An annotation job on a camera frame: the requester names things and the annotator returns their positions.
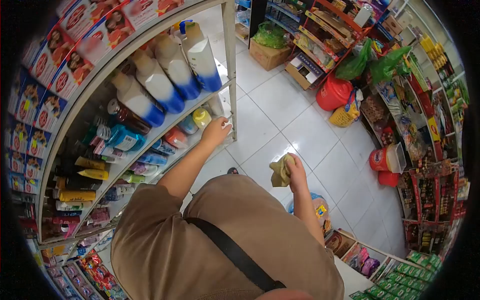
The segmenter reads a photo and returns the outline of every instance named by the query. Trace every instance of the plastic bag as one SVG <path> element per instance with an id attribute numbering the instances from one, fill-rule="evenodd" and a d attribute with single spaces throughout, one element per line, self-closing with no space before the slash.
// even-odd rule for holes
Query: plastic bag
<path id="1" fill-rule="evenodd" d="M 388 52 L 385 56 L 370 65 L 372 73 L 372 83 L 377 84 L 380 81 L 390 81 L 393 77 L 393 71 L 404 54 L 407 54 L 411 46 L 405 46 L 397 50 Z"/>
<path id="2" fill-rule="evenodd" d="M 357 57 L 352 56 L 338 66 L 335 77 L 343 80 L 352 80 L 360 76 L 367 65 L 371 50 L 372 40 L 367 38 Z"/>
<path id="3" fill-rule="evenodd" d="M 260 45 L 275 49 L 281 49 L 287 45 L 283 38 L 283 29 L 271 22 L 260 23 L 252 39 Z"/>

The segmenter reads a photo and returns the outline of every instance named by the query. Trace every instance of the cloth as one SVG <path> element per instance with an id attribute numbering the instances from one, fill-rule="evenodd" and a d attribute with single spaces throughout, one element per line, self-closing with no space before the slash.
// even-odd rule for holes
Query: cloth
<path id="1" fill-rule="evenodd" d="M 272 186 L 274 188 L 279 186 L 288 186 L 290 184 L 290 169 L 287 166 L 287 161 L 295 164 L 295 160 L 290 154 L 285 154 L 276 163 L 270 163 L 269 167 L 273 170 Z"/>
<path id="2" fill-rule="evenodd" d="M 209 180 L 182 215 L 182 199 L 141 184 L 115 230 L 114 275 L 132 300 L 253 300 L 262 291 L 193 224 L 206 220 L 229 235 L 271 278 L 314 299 L 343 299 L 333 253 L 247 176 Z"/>

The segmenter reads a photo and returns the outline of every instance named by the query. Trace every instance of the white bottle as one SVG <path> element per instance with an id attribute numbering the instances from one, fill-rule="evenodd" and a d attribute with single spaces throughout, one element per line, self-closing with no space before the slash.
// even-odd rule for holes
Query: white bottle
<path id="1" fill-rule="evenodd" d="M 112 83 L 117 88 L 117 98 L 121 103 L 152 127 L 162 125 L 165 116 L 160 105 L 133 76 L 118 72 Z"/>
<path id="2" fill-rule="evenodd" d="M 158 65 L 156 59 L 148 57 L 141 49 L 135 51 L 132 59 L 137 66 L 137 79 L 140 84 L 167 112 L 181 113 L 185 108 L 185 102 Z"/>
<path id="3" fill-rule="evenodd" d="M 156 60 L 184 99 L 196 99 L 200 94 L 200 86 L 183 56 L 180 45 L 166 34 L 159 36 L 157 40 Z"/>
<path id="4" fill-rule="evenodd" d="M 193 74 L 204 90 L 218 91 L 222 87 L 222 81 L 208 38 L 204 37 L 199 24 L 194 22 L 185 22 L 185 34 L 187 37 L 182 41 L 182 48 Z"/>

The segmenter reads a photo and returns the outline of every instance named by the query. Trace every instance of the hand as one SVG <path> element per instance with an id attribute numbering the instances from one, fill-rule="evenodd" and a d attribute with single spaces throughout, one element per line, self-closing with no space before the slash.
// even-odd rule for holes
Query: hand
<path id="1" fill-rule="evenodd" d="M 290 189 L 292 193 L 308 192 L 307 174 L 300 161 L 300 158 L 293 153 L 289 153 L 295 160 L 295 164 L 287 160 L 287 166 L 290 170 Z"/>
<path id="2" fill-rule="evenodd" d="M 224 124 L 227 122 L 228 119 L 225 117 L 220 117 L 216 120 L 212 120 L 204 129 L 200 144 L 207 146 L 212 151 L 218 145 L 222 144 L 228 133 L 230 132 L 230 129 L 232 128 L 232 124 L 229 124 L 222 129 Z"/>

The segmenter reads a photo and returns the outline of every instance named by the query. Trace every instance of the black shoulder strap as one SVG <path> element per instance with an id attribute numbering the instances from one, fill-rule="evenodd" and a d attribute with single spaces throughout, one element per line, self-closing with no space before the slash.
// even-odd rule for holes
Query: black shoulder strap
<path id="1" fill-rule="evenodd" d="M 245 276 L 263 291 L 285 288 L 280 281 L 273 280 L 265 271 L 248 256 L 225 232 L 215 225 L 199 219 L 187 218 L 187 223 L 197 226 L 212 242 L 242 271 Z"/>

